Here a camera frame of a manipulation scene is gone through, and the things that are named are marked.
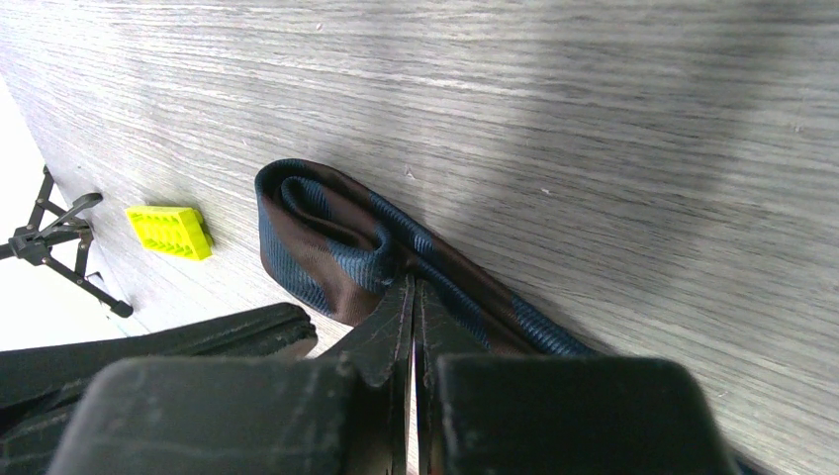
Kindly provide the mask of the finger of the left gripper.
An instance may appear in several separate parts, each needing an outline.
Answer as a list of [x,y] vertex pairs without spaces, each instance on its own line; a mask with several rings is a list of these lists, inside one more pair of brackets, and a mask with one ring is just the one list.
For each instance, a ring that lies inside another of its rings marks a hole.
[[112,363],[148,356],[303,356],[317,342],[306,312],[281,303],[146,335],[4,350],[1,471],[46,473],[76,404]]

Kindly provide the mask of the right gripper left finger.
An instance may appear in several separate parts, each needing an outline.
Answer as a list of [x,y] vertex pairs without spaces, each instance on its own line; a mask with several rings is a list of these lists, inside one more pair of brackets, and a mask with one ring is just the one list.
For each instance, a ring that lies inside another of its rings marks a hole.
[[313,359],[145,357],[93,379],[52,474],[403,474],[408,468],[407,276]]

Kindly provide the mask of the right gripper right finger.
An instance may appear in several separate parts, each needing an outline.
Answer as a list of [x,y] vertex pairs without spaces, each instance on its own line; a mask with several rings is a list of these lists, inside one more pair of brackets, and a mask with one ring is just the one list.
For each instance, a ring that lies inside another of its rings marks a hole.
[[499,355],[419,282],[422,474],[734,474],[736,458],[682,365],[626,356]]

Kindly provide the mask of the navy brown striped tie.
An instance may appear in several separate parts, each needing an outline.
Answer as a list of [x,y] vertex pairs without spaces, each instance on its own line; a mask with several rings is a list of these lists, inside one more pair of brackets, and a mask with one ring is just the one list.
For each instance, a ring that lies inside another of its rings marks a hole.
[[289,294],[356,327],[413,274],[497,353],[593,355],[442,237],[339,170],[281,159],[255,176],[262,265]]

